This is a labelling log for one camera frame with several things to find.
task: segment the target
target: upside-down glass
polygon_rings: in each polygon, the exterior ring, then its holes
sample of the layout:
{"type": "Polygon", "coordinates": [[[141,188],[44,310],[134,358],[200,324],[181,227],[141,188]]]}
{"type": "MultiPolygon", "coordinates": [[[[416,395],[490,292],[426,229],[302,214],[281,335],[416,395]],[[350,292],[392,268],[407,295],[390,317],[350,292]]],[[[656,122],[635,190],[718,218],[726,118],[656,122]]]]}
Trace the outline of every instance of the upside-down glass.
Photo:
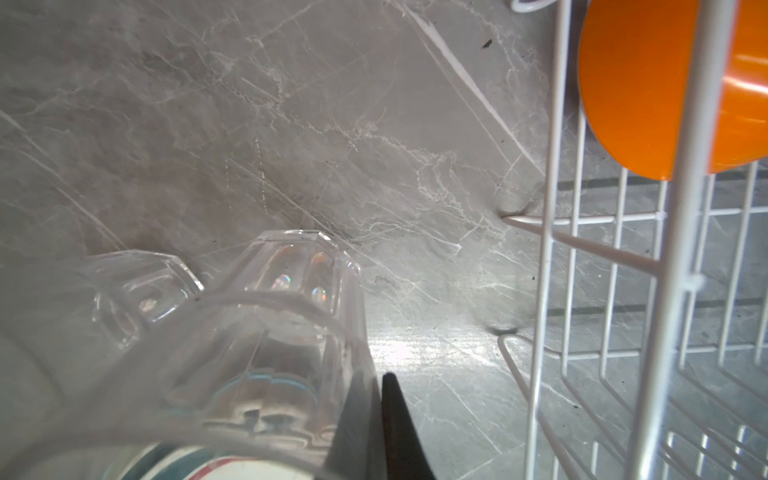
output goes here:
{"type": "Polygon", "coordinates": [[[321,233],[266,232],[0,475],[379,478],[380,415],[359,267],[321,233]]]}
{"type": "Polygon", "coordinates": [[[140,250],[0,270],[0,463],[202,289],[140,250]]]}

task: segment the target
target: wire dish rack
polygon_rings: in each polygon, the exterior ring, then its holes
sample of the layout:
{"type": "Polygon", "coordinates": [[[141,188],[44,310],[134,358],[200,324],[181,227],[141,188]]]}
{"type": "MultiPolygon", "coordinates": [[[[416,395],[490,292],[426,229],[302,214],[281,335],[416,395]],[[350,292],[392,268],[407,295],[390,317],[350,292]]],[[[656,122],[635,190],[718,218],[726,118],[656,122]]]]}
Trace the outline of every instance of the wire dish rack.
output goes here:
{"type": "MultiPolygon", "coordinates": [[[[517,13],[525,13],[555,1],[513,0],[511,5],[517,13]]],[[[543,214],[504,219],[512,227],[541,237],[532,338],[516,333],[498,339],[502,356],[528,401],[526,480],[563,475],[571,480],[768,478],[768,367],[762,363],[768,293],[764,285],[760,291],[764,297],[753,302],[750,320],[742,321],[736,315],[750,217],[768,213],[768,206],[753,205],[759,177],[757,162],[742,176],[746,186],[740,207],[713,207],[718,182],[715,175],[707,175],[720,79],[737,9],[737,0],[700,2],[675,159],[676,181],[658,184],[656,209],[624,213],[628,172],[622,168],[616,214],[581,215],[587,122],[580,108],[571,216],[555,217],[571,27],[571,0],[558,0],[543,214]],[[725,299],[719,303],[723,314],[707,323],[694,318],[697,292],[705,282],[701,272],[710,221],[715,217],[738,219],[738,225],[733,250],[718,253],[732,258],[725,299]],[[654,225],[649,256],[622,250],[625,225],[641,220],[654,225]],[[579,227],[589,224],[612,224],[612,244],[579,237],[579,227]],[[566,295],[562,323],[550,322],[548,326],[555,242],[569,248],[566,295]],[[600,338],[599,348],[572,351],[575,329],[581,328],[573,321],[576,258],[584,253],[611,262],[607,305],[595,332],[600,338]],[[650,276],[644,328],[638,329],[637,346],[632,348],[611,345],[620,266],[650,276]],[[716,341],[694,345],[692,332],[700,332],[706,325],[716,341]],[[552,415],[549,402],[542,402],[542,386],[562,392],[561,398],[568,397],[574,408],[586,414],[581,417],[580,435],[558,428],[566,425],[561,412],[552,415]],[[539,441],[539,432],[546,442],[539,441]]]]}

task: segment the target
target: white wire rack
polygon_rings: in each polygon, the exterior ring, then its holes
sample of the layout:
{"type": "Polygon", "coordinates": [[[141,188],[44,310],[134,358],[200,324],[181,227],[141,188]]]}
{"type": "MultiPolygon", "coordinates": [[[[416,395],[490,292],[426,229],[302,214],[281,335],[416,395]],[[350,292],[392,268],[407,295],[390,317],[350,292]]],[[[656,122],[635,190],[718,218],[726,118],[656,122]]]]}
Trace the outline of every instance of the white wire rack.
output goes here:
{"type": "Polygon", "coordinates": [[[768,213],[768,206],[752,205],[758,174],[757,162],[748,167],[740,208],[712,208],[715,176],[707,175],[720,104],[720,79],[727,64],[738,0],[700,2],[675,159],[676,181],[673,188],[668,188],[667,182],[660,182],[656,209],[644,213],[624,213],[628,175],[627,170],[622,168],[618,180],[617,213],[591,217],[581,215],[587,122],[583,109],[580,109],[572,213],[570,217],[559,218],[554,216],[554,212],[561,156],[571,0],[513,0],[511,5],[516,12],[525,13],[555,1],[558,2],[558,10],[543,214],[541,217],[510,216],[504,219],[513,227],[541,237],[533,338],[511,334],[498,339],[499,349],[528,401],[525,478],[543,478],[541,472],[537,474],[535,471],[537,464],[541,465],[541,449],[537,448],[539,429],[551,447],[551,477],[555,479],[559,478],[561,470],[571,480],[609,478],[602,477],[598,472],[600,456],[614,462],[627,480],[702,478],[708,475],[729,480],[768,478],[768,429],[762,422],[755,420],[754,411],[745,413],[744,409],[735,406],[733,402],[734,398],[741,396],[748,399],[751,405],[756,403],[759,406],[758,412],[765,412],[768,407],[768,396],[764,388],[768,386],[768,368],[761,364],[763,339],[768,325],[768,302],[763,301],[756,335],[751,341],[735,342],[730,338],[750,216],[768,213]],[[723,303],[720,338],[716,344],[690,345],[697,291],[703,285],[701,270],[707,229],[711,218],[723,216],[736,216],[740,220],[733,242],[733,262],[723,303]],[[624,225],[640,220],[654,222],[653,247],[649,257],[621,248],[624,225]],[[610,246],[578,236],[580,226],[601,223],[614,225],[610,246]],[[555,226],[568,226],[570,231],[565,233],[556,230],[555,226]],[[547,315],[555,241],[570,247],[564,319],[558,325],[561,329],[559,350],[545,347],[547,334],[551,332],[547,325],[547,315]],[[610,260],[611,268],[601,329],[601,347],[572,352],[569,343],[577,250],[610,260]],[[651,275],[641,347],[638,348],[611,348],[619,265],[651,275]],[[513,359],[510,353],[508,344],[512,341],[522,342],[529,348],[529,382],[523,375],[520,360],[513,359]],[[637,377],[638,385],[637,398],[631,401],[618,391],[607,371],[613,362],[633,357],[639,362],[640,368],[638,372],[631,373],[637,377]],[[559,360],[558,380],[575,399],[575,405],[587,413],[598,432],[594,439],[590,439],[592,448],[589,459],[582,458],[583,455],[576,453],[572,443],[558,436],[541,409],[545,358],[559,360]],[[595,360],[598,361],[598,380],[602,388],[599,394],[615,402],[632,418],[631,423],[626,425],[628,434],[624,438],[617,435],[616,429],[606,422],[599,407],[590,400],[594,398],[594,392],[585,392],[579,381],[569,375],[568,367],[573,362],[595,360]],[[707,372],[703,376],[697,373],[702,368],[707,372]],[[675,392],[671,395],[672,379],[675,379],[675,383],[685,383],[694,396],[679,396],[675,392]],[[706,408],[700,409],[698,405],[689,402],[689,398],[699,399],[706,408]],[[673,422],[670,420],[672,416],[680,421],[673,422]],[[690,428],[678,428],[682,422],[687,422],[690,428]],[[657,459],[661,460],[659,465],[656,465],[657,459]]]}

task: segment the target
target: orange bowl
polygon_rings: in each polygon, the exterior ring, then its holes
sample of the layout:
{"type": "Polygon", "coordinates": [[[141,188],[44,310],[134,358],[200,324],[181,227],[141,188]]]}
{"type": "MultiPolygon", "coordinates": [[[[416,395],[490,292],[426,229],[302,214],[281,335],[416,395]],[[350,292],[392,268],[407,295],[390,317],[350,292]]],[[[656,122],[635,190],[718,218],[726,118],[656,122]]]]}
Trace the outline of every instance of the orange bowl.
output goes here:
{"type": "MultiPolygon", "coordinates": [[[[578,78],[589,124],[620,164],[671,180],[697,0],[593,0],[578,78]]],[[[768,0],[742,0],[710,172],[768,155],[768,0]]]]}

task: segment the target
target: grey marble countertop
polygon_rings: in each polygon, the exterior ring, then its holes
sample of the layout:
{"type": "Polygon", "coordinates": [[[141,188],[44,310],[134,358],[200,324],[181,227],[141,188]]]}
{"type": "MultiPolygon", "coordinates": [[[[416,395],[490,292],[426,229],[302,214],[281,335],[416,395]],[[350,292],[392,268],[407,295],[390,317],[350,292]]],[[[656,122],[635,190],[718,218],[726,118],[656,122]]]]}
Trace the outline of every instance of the grey marble countertop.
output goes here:
{"type": "MultiPolygon", "coordinates": [[[[533,319],[538,239],[498,212],[540,203],[553,19],[502,0],[4,2],[0,264],[143,249],[208,283],[264,230],[323,230],[362,267],[377,369],[437,477],[517,478],[526,404],[486,327],[533,319]]],[[[590,138],[585,177],[617,172],[590,138]]],[[[585,210],[614,212],[606,185],[585,210]]],[[[578,268],[575,305],[604,305],[607,263],[578,268]]],[[[617,302],[642,306],[647,279],[620,277],[617,302]]]]}

